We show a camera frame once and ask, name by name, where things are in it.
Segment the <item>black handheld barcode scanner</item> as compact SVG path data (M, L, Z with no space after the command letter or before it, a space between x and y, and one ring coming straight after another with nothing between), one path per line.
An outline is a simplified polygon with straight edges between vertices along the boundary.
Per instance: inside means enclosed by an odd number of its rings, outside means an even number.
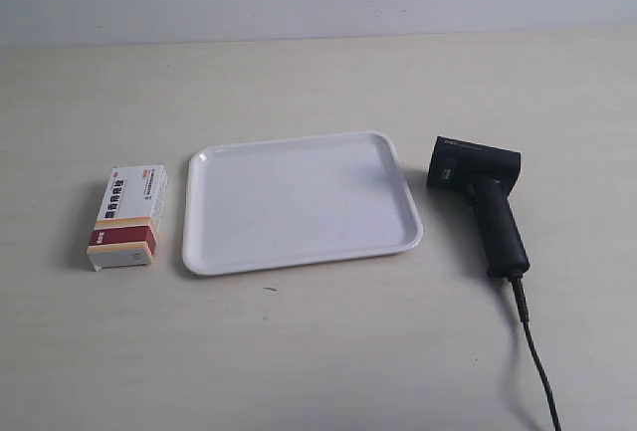
M436 139L426 184L464 198L475 218L492 278L515 281L531 267L509 196L522 155L460 139Z

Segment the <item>white red medicine box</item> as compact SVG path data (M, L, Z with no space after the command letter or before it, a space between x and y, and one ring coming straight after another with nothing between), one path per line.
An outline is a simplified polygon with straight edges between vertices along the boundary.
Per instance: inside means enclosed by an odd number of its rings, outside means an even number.
M161 164L112 169L87 247L95 270L152 263L167 182Z

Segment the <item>white plastic tray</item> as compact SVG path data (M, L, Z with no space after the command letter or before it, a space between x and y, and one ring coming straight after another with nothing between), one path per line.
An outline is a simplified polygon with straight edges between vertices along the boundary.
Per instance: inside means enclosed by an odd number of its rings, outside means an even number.
M210 146L189 161L182 262L198 277L400 254L422 237L381 132Z

